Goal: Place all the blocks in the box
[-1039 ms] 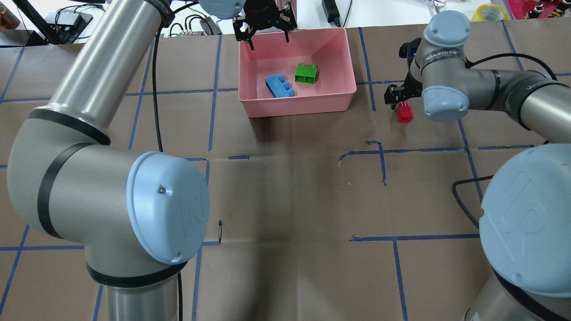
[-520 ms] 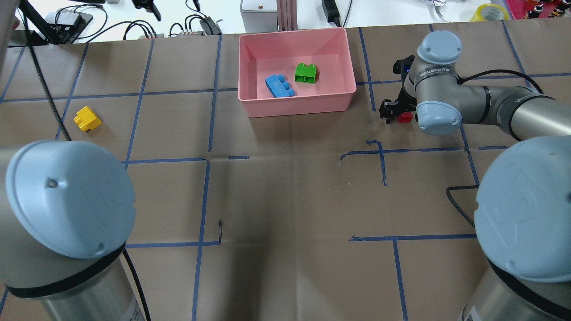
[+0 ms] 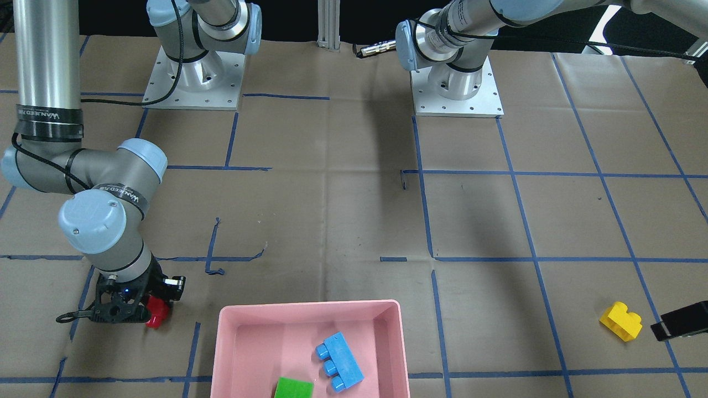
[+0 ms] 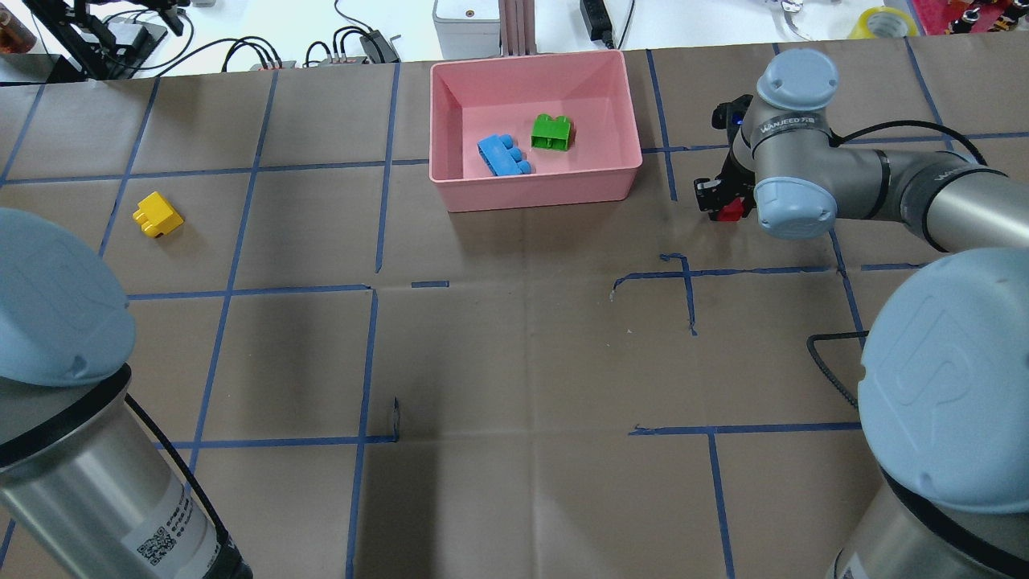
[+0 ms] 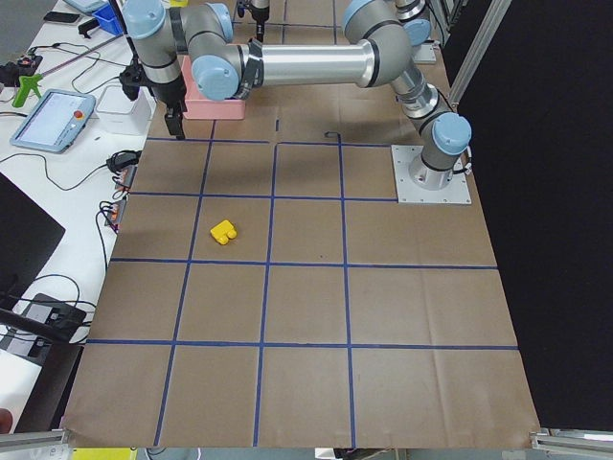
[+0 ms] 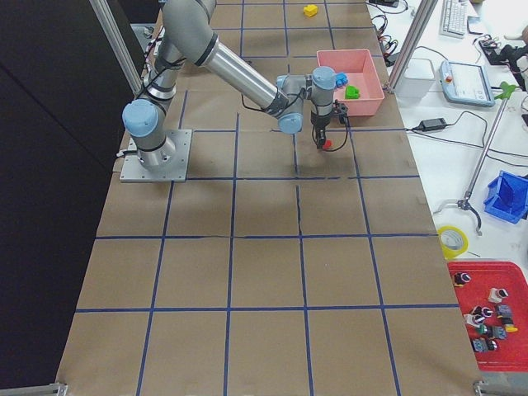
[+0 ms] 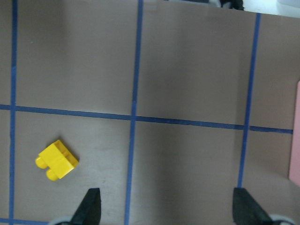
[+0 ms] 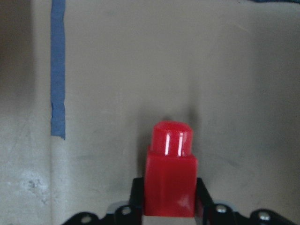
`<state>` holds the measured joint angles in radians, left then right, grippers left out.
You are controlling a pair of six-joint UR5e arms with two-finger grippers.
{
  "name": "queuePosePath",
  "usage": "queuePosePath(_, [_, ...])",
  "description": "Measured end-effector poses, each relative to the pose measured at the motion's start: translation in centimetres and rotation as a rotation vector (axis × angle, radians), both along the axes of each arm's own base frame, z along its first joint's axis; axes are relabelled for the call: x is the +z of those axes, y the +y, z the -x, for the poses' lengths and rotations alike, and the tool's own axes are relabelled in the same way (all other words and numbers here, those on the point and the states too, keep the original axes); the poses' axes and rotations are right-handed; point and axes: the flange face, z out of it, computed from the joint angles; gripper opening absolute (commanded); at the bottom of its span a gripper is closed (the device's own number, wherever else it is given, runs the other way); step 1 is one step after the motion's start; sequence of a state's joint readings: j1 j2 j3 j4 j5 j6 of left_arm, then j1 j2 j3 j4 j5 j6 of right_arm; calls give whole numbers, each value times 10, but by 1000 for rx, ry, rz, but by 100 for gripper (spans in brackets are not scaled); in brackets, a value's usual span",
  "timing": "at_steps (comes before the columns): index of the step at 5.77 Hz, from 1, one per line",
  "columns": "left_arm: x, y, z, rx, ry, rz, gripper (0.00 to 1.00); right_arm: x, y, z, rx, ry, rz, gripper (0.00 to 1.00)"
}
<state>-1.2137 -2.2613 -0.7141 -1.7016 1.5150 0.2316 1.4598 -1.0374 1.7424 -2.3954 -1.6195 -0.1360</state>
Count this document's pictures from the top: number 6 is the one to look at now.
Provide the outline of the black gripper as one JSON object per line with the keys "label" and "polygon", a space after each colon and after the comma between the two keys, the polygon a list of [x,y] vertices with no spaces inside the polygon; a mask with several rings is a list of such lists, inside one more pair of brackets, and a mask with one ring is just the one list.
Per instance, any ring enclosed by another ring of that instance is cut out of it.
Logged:
{"label": "black gripper", "polygon": [[313,141],[317,148],[323,149],[323,144],[327,140],[326,127],[332,119],[332,109],[313,107],[310,121],[313,126]]}

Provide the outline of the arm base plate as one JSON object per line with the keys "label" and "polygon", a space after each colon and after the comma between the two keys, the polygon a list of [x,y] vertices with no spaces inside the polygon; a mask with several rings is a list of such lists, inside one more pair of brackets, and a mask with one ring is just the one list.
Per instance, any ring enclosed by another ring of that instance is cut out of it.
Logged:
{"label": "arm base plate", "polygon": [[138,150],[132,138],[120,171],[122,182],[185,182],[192,130],[167,130],[164,145],[153,152]]}

